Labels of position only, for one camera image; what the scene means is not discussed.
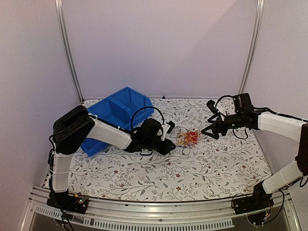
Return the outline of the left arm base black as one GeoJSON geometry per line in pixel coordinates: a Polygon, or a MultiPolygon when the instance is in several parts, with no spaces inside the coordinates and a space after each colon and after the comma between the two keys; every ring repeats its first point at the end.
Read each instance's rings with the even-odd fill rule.
{"type": "Polygon", "coordinates": [[[50,191],[49,198],[47,200],[48,206],[79,214],[86,213],[88,203],[88,195],[82,195],[80,192],[72,195],[69,194],[68,191],[60,193],[50,191]]]}

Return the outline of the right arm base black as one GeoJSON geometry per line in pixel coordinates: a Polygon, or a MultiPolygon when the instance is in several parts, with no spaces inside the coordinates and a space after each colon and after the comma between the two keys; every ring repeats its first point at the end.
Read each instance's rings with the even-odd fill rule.
{"type": "Polygon", "coordinates": [[[254,213],[247,217],[248,221],[254,225],[264,225],[273,211],[274,201],[272,194],[266,194],[262,182],[254,186],[251,196],[244,195],[240,198],[232,198],[231,207],[235,214],[243,214],[263,209],[263,212],[254,213]]]}

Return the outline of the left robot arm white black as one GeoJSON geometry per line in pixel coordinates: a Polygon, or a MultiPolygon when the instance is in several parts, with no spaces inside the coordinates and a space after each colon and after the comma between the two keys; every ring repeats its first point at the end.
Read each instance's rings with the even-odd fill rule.
{"type": "Polygon", "coordinates": [[[70,164],[85,139],[102,141],[128,153],[150,150],[166,155],[176,148],[166,138],[173,128],[171,121],[166,123],[148,118],[139,127],[125,129],[89,113],[82,105],[75,107],[55,121],[53,134],[49,136],[52,145],[48,160],[51,172],[49,188],[54,193],[53,201],[61,209],[70,207],[71,197],[65,193],[68,191],[70,164]]]}

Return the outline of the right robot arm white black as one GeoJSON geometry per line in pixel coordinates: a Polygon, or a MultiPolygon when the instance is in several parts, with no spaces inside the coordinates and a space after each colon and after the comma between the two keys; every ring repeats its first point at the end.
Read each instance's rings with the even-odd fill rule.
{"type": "Polygon", "coordinates": [[[275,133],[299,145],[294,161],[254,187],[253,196],[249,198],[249,206],[253,210],[259,210],[267,203],[267,195],[291,186],[307,176],[308,122],[295,116],[276,113],[268,107],[254,107],[248,93],[234,95],[232,99],[235,109],[232,115],[223,114],[217,108],[217,102],[207,102],[206,105],[213,116],[208,119],[210,125],[201,131],[202,134],[218,139],[225,136],[230,129],[248,128],[275,133]]]}

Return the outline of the floral patterned table mat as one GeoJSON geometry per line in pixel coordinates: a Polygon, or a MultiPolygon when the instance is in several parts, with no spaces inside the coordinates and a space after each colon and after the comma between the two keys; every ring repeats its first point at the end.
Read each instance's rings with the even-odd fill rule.
{"type": "Polygon", "coordinates": [[[250,194],[271,169],[251,131],[213,139],[201,133],[211,112],[205,99],[150,99],[149,117],[173,121],[176,148],[166,155],[127,153],[86,140],[74,153],[70,193],[127,201],[198,201],[250,194]]]}

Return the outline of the blue three-compartment plastic bin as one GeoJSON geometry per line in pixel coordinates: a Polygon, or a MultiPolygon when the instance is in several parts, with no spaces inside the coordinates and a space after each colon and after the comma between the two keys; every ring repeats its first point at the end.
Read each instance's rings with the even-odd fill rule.
{"type": "Polygon", "coordinates": [[[111,124],[131,130],[130,122],[135,128],[153,113],[149,97],[125,87],[93,105],[84,103],[88,112],[111,124]]]}

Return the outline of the right aluminium frame post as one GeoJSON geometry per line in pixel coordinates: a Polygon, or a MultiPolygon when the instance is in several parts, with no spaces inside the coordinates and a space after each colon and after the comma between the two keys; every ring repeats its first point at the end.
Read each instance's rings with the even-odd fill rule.
{"type": "Polygon", "coordinates": [[[264,11],[264,0],[257,0],[252,36],[250,40],[247,59],[246,59],[245,66],[244,66],[242,80],[241,80],[239,91],[238,91],[239,94],[242,94],[245,92],[245,88],[249,80],[249,75],[251,72],[253,59],[255,56],[256,49],[257,49],[258,37],[259,37],[261,25],[262,25],[263,11],[264,11]]]}

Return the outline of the aluminium frame post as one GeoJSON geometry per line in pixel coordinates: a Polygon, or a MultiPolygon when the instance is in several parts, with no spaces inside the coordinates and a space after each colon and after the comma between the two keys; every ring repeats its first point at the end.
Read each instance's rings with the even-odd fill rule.
{"type": "Polygon", "coordinates": [[[263,11],[264,11],[264,0],[257,0],[252,36],[250,40],[247,59],[246,59],[245,66],[244,66],[242,80],[241,80],[239,91],[238,91],[239,94],[242,94],[245,92],[245,88],[249,80],[249,75],[251,72],[253,59],[255,56],[256,49],[257,49],[258,37],[259,37],[261,25],[262,25],[263,11]]]}
{"type": "Polygon", "coordinates": [[[64,53],[66,56],[68,69],[69,69],[69,72],[72,78],[73,87],[75,89],[78,100],[82,103],[84,102],[84,97],[82,94],[79,80],[77,78],[73,55],[72,55],[70,44],[69,44],[68,32],[67,32],[65,17],[64,17],[63,1],[55,0],[54,3],[55,3],[58,25],[60,29],[60,35],[61,35],[61,39],[62,39],[62,43],[64,47],[64,53]]]}

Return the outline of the aluminium front rail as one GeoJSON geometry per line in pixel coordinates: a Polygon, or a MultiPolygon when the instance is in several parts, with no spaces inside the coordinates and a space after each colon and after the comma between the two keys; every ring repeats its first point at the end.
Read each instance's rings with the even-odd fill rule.
{"type": "Polygon", "coordinates": [[[236,214],[232,199],[194,202],[146,203],[89,199],[85,214],[47,205],[49,191],[34,186],[29,195],[23,231],[301,231],[288,191],[273,195],[274,205],[265,224],[257,225],[262,211],[236,214]]]}

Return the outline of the left aluminium frame post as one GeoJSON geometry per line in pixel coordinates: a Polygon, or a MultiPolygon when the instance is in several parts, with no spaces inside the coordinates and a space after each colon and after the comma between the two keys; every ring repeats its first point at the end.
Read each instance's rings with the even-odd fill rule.
{"type": "Polygon", "coordinates": [[[82,103],[84,102],[84,97],[82,94],[79,80],[77,78],[73,55],[72,55],[70,44],[69,44],[68,32],[67,32],[65,17],[64,17],[63,1],[55,0],[54,3],[55,3],[58,25],[60,29],[60,35],[61,35],[61,39],[62,39],[62,43],[64,47],[64,53],[66,56],[68,69],[69,69],[69,72],[72,78],[73,87],[75,89],[78,100],[82,103]]]}

